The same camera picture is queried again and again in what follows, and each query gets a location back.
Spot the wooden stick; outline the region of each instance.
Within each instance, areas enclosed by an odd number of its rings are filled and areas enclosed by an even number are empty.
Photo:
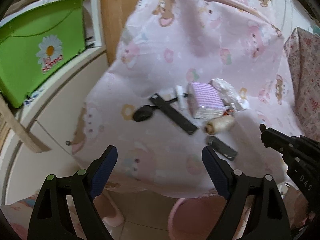
[[[0,96],[0,113],[10,128],[19,136],[20,140],[34,153],[41,153],[43,150],[31,139],[25,128],[15,119],[9,107]]]

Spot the red floral pattern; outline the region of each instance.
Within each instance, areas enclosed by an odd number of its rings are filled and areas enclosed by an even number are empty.
[[[305,135],[320,141],[320,38],[296,28],[284,45],[295,96],[295,113]]]

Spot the white cabinet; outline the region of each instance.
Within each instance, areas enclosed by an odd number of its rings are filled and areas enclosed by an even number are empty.
[[[5,201],[7,205],[33,195],[42,187],[48,174],[66,177],[79,169],[72,156],[50,138],[37,122],[30,131],[51,150],[36,154],[21,145],[9,173]]]
[[[75,75],[37,118],[44,130],[68,153],[71,153],[71,146],[66,145],[66,141],[73,139],[84,100],[107,68],[104,53]]]

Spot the wooden board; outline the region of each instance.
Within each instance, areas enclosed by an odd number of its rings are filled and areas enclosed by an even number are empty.
[[[138,0],[101,0],[103,29],[110,65],[115,60],[121,30],[137,2]]]

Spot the crumpled plastic wrap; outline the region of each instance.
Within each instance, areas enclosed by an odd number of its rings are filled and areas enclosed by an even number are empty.
[[[216,78],[211,80],[211,85],[218,91],[220,98],[226,105],[237,111],[250,109],[248,100],[242,99],[227,81]]]

